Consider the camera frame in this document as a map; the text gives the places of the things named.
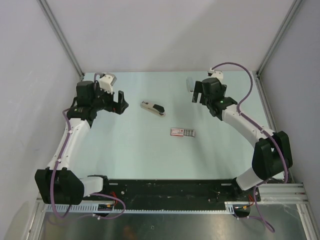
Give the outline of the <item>beige black stapler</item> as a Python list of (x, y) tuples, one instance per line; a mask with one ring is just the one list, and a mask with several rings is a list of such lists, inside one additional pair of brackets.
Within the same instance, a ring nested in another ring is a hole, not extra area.
[(162, 105), (155, 104), (150, 101), (142, 101), (140, 107), (146, 111), (149, 111), (159, 117), (165, 117), (166, 112), (165, 108)]

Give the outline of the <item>red white staple box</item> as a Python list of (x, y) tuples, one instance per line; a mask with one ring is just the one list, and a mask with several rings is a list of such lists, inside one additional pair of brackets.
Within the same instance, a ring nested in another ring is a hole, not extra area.
[(184, 128), (171, 128), (170, 135), (176, 137), (195, 137), (195, 131), (193, 129)]

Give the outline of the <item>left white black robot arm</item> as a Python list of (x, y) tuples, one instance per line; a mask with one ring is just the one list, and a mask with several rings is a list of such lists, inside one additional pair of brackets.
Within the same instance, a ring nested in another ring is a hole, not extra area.
[(115, 82), (114, 75), (104, 74), (98, 80), (77, 83), (71, 106), (62, 112), (66, 124), (58, 148), (47, 167), (38, 169), (34, 176), (44, 203), (79, 205), (83, 198), (92, 194), (100, 200), (110, 196), (106, 176), (92, 174), (80, 178), (73, 172), (73, 167), (98, 112), (121, 115), (129, 106), (121, 90), (118, 91), (118, 100), (114, 100)]

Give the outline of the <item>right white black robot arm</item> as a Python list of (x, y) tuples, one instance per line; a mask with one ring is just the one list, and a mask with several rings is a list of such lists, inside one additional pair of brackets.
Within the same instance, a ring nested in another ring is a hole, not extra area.
[(237, 130), (253, 147), (251, 167), (234, 178), (230, 188), (231, 196), (242, 201), (249, 189), (267, 181), (279, 173), (284, 178), (293, 166), (289, 136), (284, 131), (275, 132), (256, 123), (240, 111), (238, 103), (226, 97), (227, 86), (218, 78), (210, 77), (196, 81), (192, 102), (206, 106), (213, 117)]

